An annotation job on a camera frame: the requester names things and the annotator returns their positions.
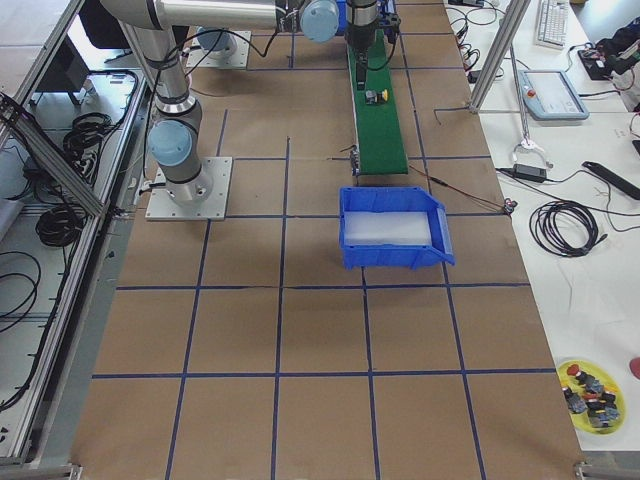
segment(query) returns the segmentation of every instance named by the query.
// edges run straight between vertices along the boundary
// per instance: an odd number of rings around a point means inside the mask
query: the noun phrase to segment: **red round object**
[[[580,371],[580,365],[578,365],[577,363],[574,363],[569,368],[567,368],[567,374],[571,375],[572,377],[575,377],[579,371]]]
[[[640,357],[636,357],[629,362],[629,370],[631,370],[634,377],[640,379]]]

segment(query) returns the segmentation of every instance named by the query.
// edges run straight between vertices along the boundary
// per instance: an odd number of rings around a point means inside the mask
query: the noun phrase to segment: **blue and white device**
[[[585,120],[589,110],[560,70],[518,70],[522,98],[536,120]]]

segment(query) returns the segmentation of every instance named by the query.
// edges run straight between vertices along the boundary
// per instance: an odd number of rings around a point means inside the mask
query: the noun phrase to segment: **white keyboard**
[[[569,0],[540,0],[534,43],[562,50],[570,8]]]

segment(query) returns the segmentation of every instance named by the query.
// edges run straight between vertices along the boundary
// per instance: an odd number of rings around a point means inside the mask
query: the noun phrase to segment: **mounting plate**
[[[238,30],[235,33],[237,33],[238,35],[241,35],[247,40],[251,40],[250,30],[249,31]],[[238,48],[233,53],[233,55],[231,55],[230,57],[221,58],[221,59],[207,57],[204,60],[202,60],[202,62],[200,63],[200,65],[198,65],[198,67],[218,68],[220,70],[242,70],[247,68],[247,60],[249,58],[249,44],[236,36],[234,36],[234,39],[238,44]],[[197,38],[193,39],[192,45],[200,46],[200,43],[198,42]],[[187,58],[187,68],[191,68],[195,66],[206,53],[207,52],[203,51],[201,48],[190,51],[189,58]]]
[[[164,188],[151,192],[145,217],[147,220],[224,220],[227,210],[227,197],[231,181],[231,157],[205,157],[202,168],[213,178],[213,191],[202,202],[180,204],[175,202]],[[158,169],[156,183],[165,181],[164,173]]]

